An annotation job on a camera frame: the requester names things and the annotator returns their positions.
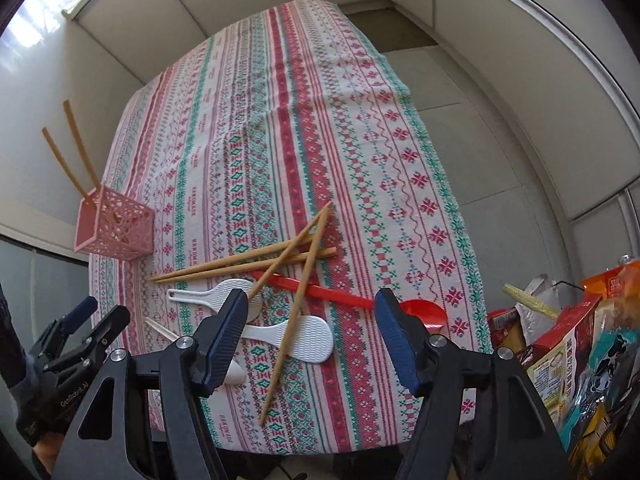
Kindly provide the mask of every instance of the pink basket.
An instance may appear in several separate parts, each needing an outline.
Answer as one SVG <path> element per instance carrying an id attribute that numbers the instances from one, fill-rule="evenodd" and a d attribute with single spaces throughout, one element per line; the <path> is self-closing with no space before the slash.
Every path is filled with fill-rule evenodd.
<path id="1" fill-rule="evenodd" d="M 80 201 L 74 251 L 133 260 L 154 251 L 154 212 L 106 186 Z"/>

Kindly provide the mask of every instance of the floor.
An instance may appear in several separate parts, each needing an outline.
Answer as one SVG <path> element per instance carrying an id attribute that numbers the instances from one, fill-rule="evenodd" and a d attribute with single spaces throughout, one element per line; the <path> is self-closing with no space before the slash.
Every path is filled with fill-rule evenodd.
<path id="1" fill-rule="evenodd" d="M 307 473 L 309 480 L 337 480 L 332 472 L 333 455 L 287 456 L 282 466 L 287 473 L 295 478 L 300 473 Z M 456 480 L 453 468 L 447 480 Z M 289 480 L 281 469 L 276 468 L 267 476 L 266 480 Z"/>
<path id="2" fill-rule="evenodd" d="M 381 31 L 369 11 L 361 29 L 378 49 Z M 405 27 L 404 16 L 399 22 Z M 386 52 L 398 77 L 410 88 L 466 223 L 484 284 L 488 311 L 513 305 L 502 291 L 504 283 L 524 288 L 536 275 L 570 279 L 568 258 L 558 224 L 542 184 L 512 130 L 488 97 L 437 44 L 412 45 L 402 36 L 402 50 Z"/>
<path id="3" fill-rule="evenodd" d="M 349 19 L 381 53 L 437 45 L 431 36 L 395 9 L 365 10 L 350 14 Z"/>

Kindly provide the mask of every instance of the black sleeve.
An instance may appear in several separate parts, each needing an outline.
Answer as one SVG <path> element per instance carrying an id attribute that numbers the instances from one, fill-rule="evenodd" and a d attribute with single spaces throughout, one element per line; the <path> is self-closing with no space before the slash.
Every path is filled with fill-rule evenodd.
<path id="1" fill-rule="evenodd" d="M 0 285 L 0 375 L 9 389 L 13 388 L 26 375 L 24 351 L 14 326 L 6 298 Z"/>

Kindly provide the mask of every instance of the chopstick bundle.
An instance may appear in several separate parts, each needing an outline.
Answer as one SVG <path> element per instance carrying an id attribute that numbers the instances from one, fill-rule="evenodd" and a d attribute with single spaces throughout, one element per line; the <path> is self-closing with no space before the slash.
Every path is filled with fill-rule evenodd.
<path id="1" fill-rule="evenodd" d="M 308 244 L 312 240 L 311 235 L 306 235 L 300 241 L 300 245 Z M 205 270 L 213 270 L 219 269 L 221 267 L 228 267 L 231 265 L 238 264 L 240 262 L 244 262 L 246 260 L 252 260 L 254 258 L 259 258 L 261 256 L 266 256 L 267 254 L 279 253 L 281 250 L 286 249 L 291 240 L 285 240 L 284 242 L 278 242 L 277 244 L 267 245 L 266 247 L 259 247 L 257 249 L 252 249 L 250 251 L 246 251 L 244 253 L 238 254 L 230 254 L 229 256 L 225 256 L 224 258 L 220 258 L 219 260 L 213 260 L 212 262 L 205 262 L 203 264 L 197 264 L 191 267 L 187 267 L 185 269 L 174 270 L 174 272 L 168 272 L 166 274 L 161 274 L 160 276 L 152 276 L 149 278 L 150 281 L 156 283 L 165 283 L 170 280 L 170 278 L 177 278 L 179 276 L 186 276 L 187 274 L 195 274 L 197 272 L 204 272 Z"/>
<path id="2" fill-rule="evenodd" d="M 328 218 L 328 215 L 331 212 L 331 206 L 332 206 L 331 201 L 327 202 L 324 205 L 324 207 L 320 210 L 320 212 L 314 218 L 311 219 L 311 222 L 309 222 L 305 226 L 305 228 L 302 229 L 302 231 L 300 231 L 295 238 L 293 238 L 293 240 L 290 240 L 287 247 L 284 249 L 284 251 L 282 251 L 282 254 L 280 254 L 280 256 L 276 258 L 276 260 L 269 266 L 267 271 L 260 277 L 260 279 L 254 284 L 254 286 L 252 286 L 251 290 L 249 291 L 249 294 L 247 295 L 249 298 L 249 301 L 251 301 L 253 298 L 256 297 L 258 293 L 260 293 L 264 284 L 269 279 L 269 276 L 271 276 L 278 269 L 278 266 L 281 265 L 283 261 L 289 256 L 289 254 L 291 254 L 291 252 L 295 250 L 296 247 L 302 243 L 302 240 L 306 237 L 308 232 L 311 231 L 313 226 L 316 225 L 321 218 L 324 218 L 324 223 L 326 224 L 326 218 Z M 314 235 L 314 238 L 311 241 L 311 248 L 315 244 L 316 252 L 312 254 L 312 250 L 311 248 L 309 248 L 309 255 L 313 256 L 314 260 L 316 259 L 316 253 L 318 252 L 318 244 L 320 243 L 320 239 L 321 239 L 321 238 L 318 238 L 318 232 L 320 232 L 320 237 L 322 237 L 322 229 L 318 224 L 318 229 L 316 230 L 316 234 Z"/>
<path id="3" fill-rule="evenodd" d="M 86 150 L 84 148 L 84 144 L 82 143 L 80 132 L 78 131 L 78 125 L 76 124 L 76 118 L 74 117 L 74 114 L 71 111 L 71 104 L 67 100 L 62 103 L 62 107 L 65 109 L 66 122 L 69 124 L 69 129 L 71 129 L 71 135 L 73 136 L 74 141 L 76 142 L 76 147 L 78 148 L 78 153 L 80 154 L 82 163 L 84 164 L 84 167 L 86 168 L 89 175 L 91 176 L 91 180 L 94 183 L 95 189 L 100 190 L 100 180 L 98 179 L 98 176 L 95 173 L 94 167 L 91 164 L 91 161 L 89 160 L 89 156 L 87 155 Z M 82 186 L 78 182 L 78 179 L 76 179 L 74 174 L 71 172 L 71 168 L 69 168 L 65 158 L 62 156 L 62 153 L 60 153 L 60 150 L 56 146 L 56 143 L 53 141 L 53 138 L 49 134 L 49 131 L 47 130 L 46 126 L 42 129 L 42 134 L 44 135 L 44 138 L 47 141 L 47 144 L 51 148 L 53 155 L 56 157 L 56 160 L 58 161 L 62 169 L 65 171 L 66 176 L 68 176 L 71 183 L 78 190 L 78 193 L 82 195 L 82 197 L 86 200 L 86 202 L 91 207 L 96 209 L 94 201 L 91 200 L 88 193 L 84 190 L 84 188 L 82 188 Z"/>
<path id="4" fill-rule="evenodd" d="M 291 313 L 289 314 L 289 322 L 287 323 L 284 335 L 282 336 L 282 342 L 280 343 L 280 349 L 278 350 L 276 364 L 273 367 L 273 372 L 271 373 L 269 389 L 267 390 L 267 396 L 264 399 L 262 413 L 260 414 L 261 426 L 264 424 L 264 421 L 267 418 L 267 412 L 271 404 L 271 399 L 273 399 L 273 396 L 276 393 L 276 387 L 278 386 L 278 382 L 280 381 L 280 374 L 282 373 L 282 367 L 284 366 L 284 359 L 286 359 L 289 346 L 291 345 L 293 338 L 295 338 L 296 335 L 298 313 L 300 312 L 300 307 L 302 306 L 302 299 L 304 298 L 306 286 L 308 285 L 309 278 L 311 277 L 311 272 L 316 266 L 316 257 L 318 256 L 319 252 L 320 240 L 322 239 L 322 233 L 324 232 L 324 228 L 329 219 L 329 213 L 331 212 L 330 207 L 331 203 L 329 202 L 320 211 L 319 218 L 316 217 L 318 218 L 318 227 L 316 228 L 314 239 L 311 241 L 311 247 L 309 247 L 308 256 L 305 261 L 305 266 L 302 269 L 302 276 L 300 277 L 300 284 L 298 285 L 298 290 L 296 291 L 296 295 L 293 300 L 293 306 L 291 307 Z M 265 272 L 262 277 L 268 277 L 269 275 L 270 274 L 268 272 Z"/>
<path id="5" fill-rule="evenodd" d="M 100 179 L 98 179 L 98 175 L 96 175 L 94 170 L 94 165 L 91 163 L 91 161 L 89 160 L 89 156 L 86 154 L 84 144 L 82 143 L 82 139 L 80 137 L 80 131 L 78 130 L 78 125 L 76 124 L 76 118 L 71 111 L 71 103 L 69 102 L 69 100 L 64 101 L 62 103 L 62 107 L 65 109 L 66 122 L 69 124 L 69 129 L 71 130 L 71 135 L 76 142 L 76 147 L 78 148 L 78 153 L 80 154 L 82 163 L 84 164 L 85 169 L 88 171 L 89 176 L 91 177 L 91 181 L 94 183 L 95 189 L 100 191 Z"/>
<path id="6" fill-rule="evenodd" d="M 335 256 L 337 249 L 335 247 L 328 247 L 326 249 L 320 249 L 318 251 L 318 258 L 325 259 Z M 306 261 L 306 257 L 309 253 L 295 254 L 287 258 L 283 265 L 301 264 Z M 249 272 L 251 270 L 265 270 L 268 269 L 276 261 L 276 258 L 269 260 L 258 260 L 257 262 L 247 262 L 232 267 L 222 267 L 221 269 L 204 270 L 203 272 L 196 272 L 194 274 L 185 274 L 184 276 L 175 276 L 174 278 L 165 278 L 164 280 L 158 280 L 156 283 L 170 283 L 170 282 L 190 282 L 192 280 L 202 280 L 204 278 L 215 278 L 217 276 L 227 276 L 228 274 L 240 274 L 241 272 Z"/>

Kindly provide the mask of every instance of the black cable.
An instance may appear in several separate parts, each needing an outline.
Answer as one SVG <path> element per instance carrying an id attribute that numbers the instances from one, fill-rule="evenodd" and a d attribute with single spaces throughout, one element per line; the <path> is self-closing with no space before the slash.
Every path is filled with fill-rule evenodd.
<path id="1" fill-rule="evenodd" d="M 289 480 L 306 480 L 306 477 L 307 477 L 306 473 L 299 473 L 292 478 L 289 472 L 287 472 L 287 470 L 283 468 L 282 464 L 278 464 L 278 467 L 282 470 L 282 472 L 286 475 L 287 479 Z"/>

